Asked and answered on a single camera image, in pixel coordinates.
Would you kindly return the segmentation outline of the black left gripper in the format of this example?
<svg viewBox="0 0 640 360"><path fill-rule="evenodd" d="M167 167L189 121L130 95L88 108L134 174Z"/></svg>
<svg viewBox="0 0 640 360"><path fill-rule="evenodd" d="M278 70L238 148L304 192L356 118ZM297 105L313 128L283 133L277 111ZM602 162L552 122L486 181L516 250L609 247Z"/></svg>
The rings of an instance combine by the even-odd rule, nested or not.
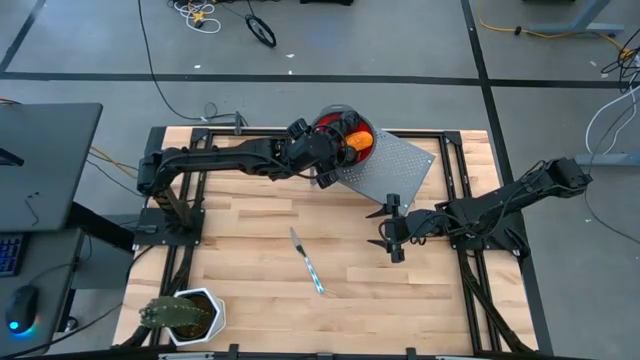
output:
<svg viewBox="0 0 640 360"><path fill-rule="evenodd" d="M320 188L331 186L339 180L339 169L357 163L358 152L346 149L342 140L359 124L357 112L321 115L312 125L303 118L296 120L288 127L288 135L294 141L287 146L287 164L296 172L315 168L315 181Z"/></svg>

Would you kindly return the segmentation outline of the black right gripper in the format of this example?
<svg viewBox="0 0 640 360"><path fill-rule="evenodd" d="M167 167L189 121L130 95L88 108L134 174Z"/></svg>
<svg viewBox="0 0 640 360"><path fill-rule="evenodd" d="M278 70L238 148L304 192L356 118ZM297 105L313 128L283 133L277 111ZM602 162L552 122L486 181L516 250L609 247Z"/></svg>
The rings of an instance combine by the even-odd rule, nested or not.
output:
<svg viewBox="0 0 640 360"><path fill-rule="evenodd" d="M400 246L406 242L424 245L426 239L443 234L443 214L435 210L420 209L401 215L400 196L390 193L381 209L367 215L367 218L389 216L384 221L384 241L368 240L368 243L382 247L390 255L392 263L405 260L404 249Z"/></svg>

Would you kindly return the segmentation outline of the orange fruit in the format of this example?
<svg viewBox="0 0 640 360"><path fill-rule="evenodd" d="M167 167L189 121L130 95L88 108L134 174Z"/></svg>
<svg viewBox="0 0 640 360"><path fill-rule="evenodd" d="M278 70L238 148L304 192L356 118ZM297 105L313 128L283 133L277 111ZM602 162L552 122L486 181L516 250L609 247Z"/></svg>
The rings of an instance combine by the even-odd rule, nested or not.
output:
<svg viewBox="0 0 640 360"><path fill-rule="evenodd" d="M373 146L374 137L370 132L358 131L347 135L346 142L356 152L360 152Z"/></svg>

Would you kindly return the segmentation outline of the grey perforated metal stand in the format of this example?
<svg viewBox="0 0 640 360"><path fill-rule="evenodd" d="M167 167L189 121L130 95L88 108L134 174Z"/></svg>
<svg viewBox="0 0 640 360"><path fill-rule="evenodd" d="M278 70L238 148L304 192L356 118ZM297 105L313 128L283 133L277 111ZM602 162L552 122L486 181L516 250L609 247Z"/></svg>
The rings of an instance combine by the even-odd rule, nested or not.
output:
<svg viewBox="0 0 640 360"><path fill-rule="evenodd" d="M338 182L379 204L386 202L388 194L397 194L399 213L405 215L435 156L382 129L374 131L372 152L352 167L339 168Z"/></svg>

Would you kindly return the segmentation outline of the white teal toothbrush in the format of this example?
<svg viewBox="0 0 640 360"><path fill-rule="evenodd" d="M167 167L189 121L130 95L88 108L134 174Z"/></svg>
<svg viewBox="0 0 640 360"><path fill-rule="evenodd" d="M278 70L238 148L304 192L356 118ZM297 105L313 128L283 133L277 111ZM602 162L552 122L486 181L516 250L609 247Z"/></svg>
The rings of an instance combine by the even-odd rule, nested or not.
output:
<svg viewBox="0 0 640 360"><path fill-rule="evenodd" d="M319 277L317 275L317 272L316 272L316 270L315 270L310 258L308 257L308 255L307 255L307 253L306 253L306 251L305 251L305 249L304 249L304 247L302 245L302 242L301 242L300 238L298 237L298 235L297 235L297 233L296 233L296 231L295 231L295 229L293 227L290 228L290 236L291 236L291 240L292 240L292 243L293 243L296 251L303 257L303 260L304 260L305 265L307 267L307 270L308 270L308 272L310 274L312 282L314 283L314 287L315 287L317 293L320 294L320 295L324 295L326 293L325 288L322 285L322 283L321 283L321 281L320 281L320 279L319 279Z"/></svg>

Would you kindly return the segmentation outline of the red collapsible bowl grey rim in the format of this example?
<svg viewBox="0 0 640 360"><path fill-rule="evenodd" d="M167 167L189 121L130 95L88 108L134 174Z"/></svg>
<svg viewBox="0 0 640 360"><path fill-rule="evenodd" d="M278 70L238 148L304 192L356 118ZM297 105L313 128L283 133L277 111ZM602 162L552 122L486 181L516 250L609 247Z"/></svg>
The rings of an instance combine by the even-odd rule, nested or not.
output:
<svg viewBox="0 0 640 360"><path fill-rule="evenodd" d="M350 107L348 105L343 105L343 104L330 105L330 106L325 107L321 111L321 113L319 114L319 116L317 118L319 118L321 115L334 113L334 112L357 112L357 111L354 108L352 108L352 107ZM359 124L358 128L354 132L358 132L358 131L370 132L374 137L374 143L373 143L372 147L370 147L370 148L368 148L368 149L366 149L364 151L358 152L357 163L355 165L364 162L373 153L373 151L375 149L375 145L376 145L376 131L374 130L374 127L371 125L371 123L366 118L364 118L362 115L360 115L360 124ZM342 141L346 145L346 149L353 149L352 147L347 145L346 137Z"/></svg>

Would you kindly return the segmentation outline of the white plant pot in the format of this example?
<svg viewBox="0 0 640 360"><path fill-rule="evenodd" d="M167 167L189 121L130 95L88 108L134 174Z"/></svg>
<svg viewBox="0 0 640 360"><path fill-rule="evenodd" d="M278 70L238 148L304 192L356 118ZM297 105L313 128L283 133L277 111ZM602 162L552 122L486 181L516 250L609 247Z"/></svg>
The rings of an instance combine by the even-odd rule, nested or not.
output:
<svg viewBox="0 0 640 360"><path fill-rule="evenodd" d="M177 346L206 343L226 326L226 304L222 299L212 295L207 288L177 291L174 297L188 299L197 308L207 312L207 315L202 315L195 325L168 329L171 340Z"/></svg>

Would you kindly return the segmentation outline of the green cactus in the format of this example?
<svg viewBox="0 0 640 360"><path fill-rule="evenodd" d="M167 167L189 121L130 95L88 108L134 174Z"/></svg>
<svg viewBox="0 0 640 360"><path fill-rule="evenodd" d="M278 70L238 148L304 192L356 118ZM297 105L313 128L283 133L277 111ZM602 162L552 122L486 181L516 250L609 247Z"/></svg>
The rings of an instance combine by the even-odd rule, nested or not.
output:
<svg viewBox="0 0 640 360"><path fill-rule="evenodd" d="M187 298L172 296L153 298L139 310L140 324L147 328L192 326L209 314Z"/></svg>

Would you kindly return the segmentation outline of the grey desk foot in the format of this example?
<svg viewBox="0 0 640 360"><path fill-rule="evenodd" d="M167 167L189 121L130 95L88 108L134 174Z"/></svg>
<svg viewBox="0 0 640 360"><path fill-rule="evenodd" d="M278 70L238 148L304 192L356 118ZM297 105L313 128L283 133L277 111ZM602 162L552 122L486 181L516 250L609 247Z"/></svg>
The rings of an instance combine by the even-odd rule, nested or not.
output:
<svg viewBox="0 0 640 360"><path fill-rule="evenodd" d="M580 166L640 167L640 152L580 154L575 157L575 161Z"/></svg>
<svg viewBox="0 0 640 360"><path fill-rule="evenodd" d="M585 7L570 21L565 23L531 24L526 30L529 34L560 36L578 33L616 36L625 30L621 24L598 23L596 17L611 0L585 0Z"/></svg>

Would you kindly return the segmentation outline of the dark grey desk panel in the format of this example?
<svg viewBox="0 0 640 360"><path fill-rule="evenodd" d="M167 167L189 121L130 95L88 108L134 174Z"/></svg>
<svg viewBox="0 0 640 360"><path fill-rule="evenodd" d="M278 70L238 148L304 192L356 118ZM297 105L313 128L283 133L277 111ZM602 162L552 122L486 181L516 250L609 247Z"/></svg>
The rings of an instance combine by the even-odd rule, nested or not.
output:
<svg viewBox="0 0 640 360"><path fill-rule="evenodd" d="M0 105L0 232L64 227L103 111L99 103Z"/></svg>

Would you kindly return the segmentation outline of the black desk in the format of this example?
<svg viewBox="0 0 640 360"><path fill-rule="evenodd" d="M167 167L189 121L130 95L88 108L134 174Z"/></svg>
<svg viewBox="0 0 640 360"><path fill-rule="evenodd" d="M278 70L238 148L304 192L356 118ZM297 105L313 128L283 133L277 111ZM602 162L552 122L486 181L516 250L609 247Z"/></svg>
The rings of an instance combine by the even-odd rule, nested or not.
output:
<svg viewBox="0 0 640 360"><path fill-rule="evenodd" d="M58 330L83 241L79 230L22 234L26 244L18 274L0 277L0 358L29 349L46 352ZM15 335L7 328L5 309L14 291L25 285L39 290L37 315L30 330Z"/></svg>

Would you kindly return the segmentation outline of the black keyboard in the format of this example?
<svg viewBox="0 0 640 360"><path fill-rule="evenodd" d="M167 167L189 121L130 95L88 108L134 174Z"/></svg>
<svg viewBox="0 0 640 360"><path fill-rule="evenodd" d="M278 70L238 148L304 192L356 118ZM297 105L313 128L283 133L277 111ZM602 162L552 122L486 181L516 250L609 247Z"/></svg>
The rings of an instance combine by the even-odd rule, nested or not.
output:
<svg viewBox="0 0 640 360"><path fill-rule="evenodd" d="M18 274L25 244L25 235L22 233L0 234L0 277Z"/></svg>

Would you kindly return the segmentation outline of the black computer mouse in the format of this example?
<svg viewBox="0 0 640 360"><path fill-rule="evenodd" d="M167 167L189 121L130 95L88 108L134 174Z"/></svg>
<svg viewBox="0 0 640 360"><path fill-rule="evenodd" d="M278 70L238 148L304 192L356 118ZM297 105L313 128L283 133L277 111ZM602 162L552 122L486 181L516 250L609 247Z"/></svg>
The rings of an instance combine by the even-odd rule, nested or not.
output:
<svg viewBox="0 0 640 360"><path fill-rule="evenodd" d="M25 285L10 296L5 309L8 330L15 334L27 332L34 325L37 315L39 290L34 285Z"/></svg>

